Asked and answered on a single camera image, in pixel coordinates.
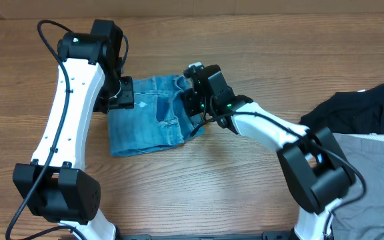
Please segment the black garment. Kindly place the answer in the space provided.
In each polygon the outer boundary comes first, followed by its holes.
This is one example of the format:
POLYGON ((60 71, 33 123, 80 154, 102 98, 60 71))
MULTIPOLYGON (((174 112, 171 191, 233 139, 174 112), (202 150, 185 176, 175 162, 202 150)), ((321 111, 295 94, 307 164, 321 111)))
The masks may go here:
POLYGON ((337 92, 300 119, 311 129, 342 134, 384 134, 384 84, 366 91, 337 92))

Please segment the light blue denim jeans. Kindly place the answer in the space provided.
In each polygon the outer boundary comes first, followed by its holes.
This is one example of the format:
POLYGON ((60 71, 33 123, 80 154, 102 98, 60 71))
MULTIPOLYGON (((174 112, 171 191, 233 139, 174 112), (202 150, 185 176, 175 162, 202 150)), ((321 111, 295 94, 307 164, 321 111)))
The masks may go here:
POLYGON ((192 139, 201 118, 185 112, 181 94, 190 87, 181 75, 133 80, 134 107, 107 114, 110 154, 129 157, 152 153, 192 139))

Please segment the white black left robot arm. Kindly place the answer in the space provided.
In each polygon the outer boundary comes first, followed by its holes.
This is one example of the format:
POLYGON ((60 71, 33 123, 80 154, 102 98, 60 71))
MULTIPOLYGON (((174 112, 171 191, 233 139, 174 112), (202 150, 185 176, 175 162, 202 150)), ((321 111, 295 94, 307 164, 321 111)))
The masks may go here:
POLYGON ((123 101, 132 80, 121 75, 127 46, 122 30, 66 32, 50 52, 58 84, 44 134, 28 164, 18 163, 13 182, 28 209, 77 239, 118 239, 118 227, 100 209, 101 186, 85 172, 85 145, 94 112, 130 108, 123 101))

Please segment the grey garment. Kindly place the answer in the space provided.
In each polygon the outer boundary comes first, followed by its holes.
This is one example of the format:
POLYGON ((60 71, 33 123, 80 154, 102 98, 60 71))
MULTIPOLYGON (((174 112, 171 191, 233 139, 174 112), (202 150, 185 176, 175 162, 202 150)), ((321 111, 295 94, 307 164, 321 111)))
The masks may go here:
POLYGON ((347 160, 362 174, 367 193, 336 210, 335 239, 384 239, 384 135, 335 134, 347 160))

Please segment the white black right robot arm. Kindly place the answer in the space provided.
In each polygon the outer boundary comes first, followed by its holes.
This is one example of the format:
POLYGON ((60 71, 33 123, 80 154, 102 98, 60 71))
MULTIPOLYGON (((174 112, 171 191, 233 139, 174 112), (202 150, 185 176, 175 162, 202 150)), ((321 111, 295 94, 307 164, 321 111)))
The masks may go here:
POLYGON ((244 95, 218 96, 188 89, 181 96, 186 113, 252 138, 276 152, 299 218, 288 239, 333 239, 336 208, 355 183, 355 172, 328 128, 311 130, 282 120, 244 95))

